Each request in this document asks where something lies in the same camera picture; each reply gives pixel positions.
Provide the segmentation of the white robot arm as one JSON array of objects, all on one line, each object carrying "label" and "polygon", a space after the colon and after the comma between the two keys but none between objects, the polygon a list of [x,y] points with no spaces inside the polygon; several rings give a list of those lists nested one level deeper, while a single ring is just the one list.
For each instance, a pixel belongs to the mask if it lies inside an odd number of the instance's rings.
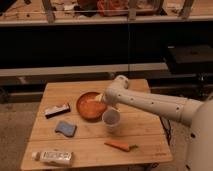
[{"label": "white robot arm", "polygon": [[184,171],[213,171],[213,99],[144,93],[129,89],[130,81],[118,75],[95,99],[107,105],[128,105],[176,121],[190,128]]}]

